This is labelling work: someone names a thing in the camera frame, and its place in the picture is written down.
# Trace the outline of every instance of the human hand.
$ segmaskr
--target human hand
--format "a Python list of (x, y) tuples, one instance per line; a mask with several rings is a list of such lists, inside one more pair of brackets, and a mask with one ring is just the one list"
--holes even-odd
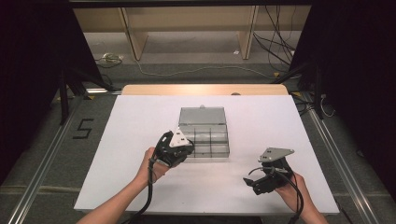
[[(154, 147), (150, 147), (148, 150), (146, 150), (145, 156), (142, 160), (142, 163), (140, 164), (140, 168), (137, 171), (136, 177), (134, 179), (144, 181), (145, 183), (149, 181), (149, 160), (151, 159), (151, 156), (154, 153), (154, 149), (155, 149)], [(169, 169), (170, 168), (167, 167), (166, 165), (155, 162), (154, 167), (152, 169), (153, 182), (157, 181), (159, 178), (161, 178), (161, 176), (165, 175), (165, 173)]]
[[(291, 182), (294, 183), (298, 190), (303, 195), (304, 199), (304, 209), (301, 213), (301, 218), (306, 223), (327, 223), (325, 217), (318, 211), (315, 207), (314, 203), (312, 202), (311, 196), (309, 195), (308, 188), (306, 187), (304, 178), (295, 173), (291, 177)], [(286, 205), (293, 210), (294, 212), (297, 211), (297, 192), (291, 184), (287, 184), (281, 188), (275, 189), (275, 191), (282, 197), (283, 201)]]

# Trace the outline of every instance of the printed number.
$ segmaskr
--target printed number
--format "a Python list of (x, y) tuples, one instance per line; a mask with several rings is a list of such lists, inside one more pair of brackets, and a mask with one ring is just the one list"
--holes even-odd
[(93, 121), (93, 119), (82, 119), (78, 125), (77, 131), (84, 131), (86, 132), (86, 134), (85, 136), (73, 136), (73, 139), (86, 139), (90, 136), (90, 132), (92, 131), (91, 128), (81, 128), (82, 123), (84, 123), (84, 121)]

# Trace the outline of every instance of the white table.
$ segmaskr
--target white table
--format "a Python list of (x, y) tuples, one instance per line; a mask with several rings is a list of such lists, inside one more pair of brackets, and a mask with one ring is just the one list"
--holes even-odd
[[(118, 96), (101, 143), (87, 174), (75, 209), (90, 211), (132, 180), (144, 152), (163, 133), (177, 127), (181, 107), (224, 106), (230, 158), (209, 162), (187, 159), (154, 184), (146, 214), (269, 216), (292, 213), (275, 193), (257, 196), (243, 177), (258, 179), (259, 156), (268, 147), (292, 148), (290, 167), (304, 176), (318, 210), (337, 214), (338, 208), (319, 167), (314, 150), (288, 95), (265, 96)], [(143, 191), (127, 208), (146, 202)]]

